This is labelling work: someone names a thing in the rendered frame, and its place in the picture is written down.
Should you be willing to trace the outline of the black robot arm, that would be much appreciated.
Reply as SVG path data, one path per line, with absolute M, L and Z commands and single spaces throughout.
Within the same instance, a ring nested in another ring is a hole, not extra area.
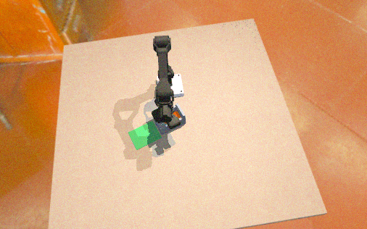
M 156 101 L 157 106 L 160 106 L 160 108 L 152 111 L 152 116 L 155 122 L 170 122 L 172 120 L 171 105 L 174 102 L 174 91 L 171 89 L 174 72 L 171 66 L 168 65 L 168 52 L 171 50 L 171 39 L 169 36 L 155 36 L 153 38 L 153 48 L 158 57 L 159 83 L 157 84 Z M 159 97 L 159 101 L 157 97 Z

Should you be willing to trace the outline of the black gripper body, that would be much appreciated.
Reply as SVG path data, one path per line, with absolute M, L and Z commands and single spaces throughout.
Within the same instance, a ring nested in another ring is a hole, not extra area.
M 157 105 L 157 101 L 156 101 L 156 99 L 154 100 L 154 102 L 155 102 L 155 104 Z M 181 121 L 179 120 L 179 118 L 178 118 L 178 117 L 176 117 L 176 116 L 173 114 L 173 112 L 174 112 L 174 110 L 173 110 L 173 105 L 171 105 L 171 109 L 172 109 L 172 120 L 171 120 L 170 122 L 167 122 L 167 124 L 168 124 L 168 127 L 169 127 L 170 129 L 173 129 L 173 128 L 175 128 L 175 127 L 179 126 L 179 125 L 181 124 Z

